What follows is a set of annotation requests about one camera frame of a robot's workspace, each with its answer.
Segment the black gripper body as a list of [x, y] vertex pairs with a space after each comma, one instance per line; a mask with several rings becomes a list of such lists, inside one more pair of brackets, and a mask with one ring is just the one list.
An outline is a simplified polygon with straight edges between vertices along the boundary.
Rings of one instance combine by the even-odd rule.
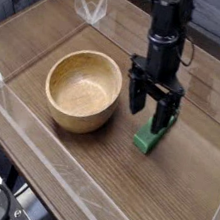
[[183, 62], [184, 40], [149, 34], [147, 55], [132, 55], [131, 76], [140, 78], [145, 83], [146, 96], [159, 101], [168, 94], [181, 98], [184, 90], [177, 79], [179, 65]]

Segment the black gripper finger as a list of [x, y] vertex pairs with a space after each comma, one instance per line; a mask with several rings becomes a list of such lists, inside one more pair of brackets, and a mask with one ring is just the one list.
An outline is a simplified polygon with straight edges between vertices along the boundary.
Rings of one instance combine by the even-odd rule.
[[175, 94], [168, 94], [158, 101], [151, 128], [153, 134], [157, 134], [161, 129], [168, 127], [170, 119], [179, 113], [180, 101], [181, 97]]
[[140, 112], [146, 104], [145, 83], [140, 78], [131, 76], [129, 84], [129, 106], [132, 114]]

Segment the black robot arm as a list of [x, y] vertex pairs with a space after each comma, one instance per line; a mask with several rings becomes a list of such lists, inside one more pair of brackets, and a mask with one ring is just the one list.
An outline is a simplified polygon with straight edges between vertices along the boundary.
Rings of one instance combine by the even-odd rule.
[[157, 134], [168, 127], [178, 113], [185, 95], [177, 79], [187, 38], [187, 25], [194, 9], [193, 0], [152, 0], [147, 55], [132, 55], [129, 72], [129, 105], [132, 114], [146, 104], [148, 95], [157, 102], [150, 131]]

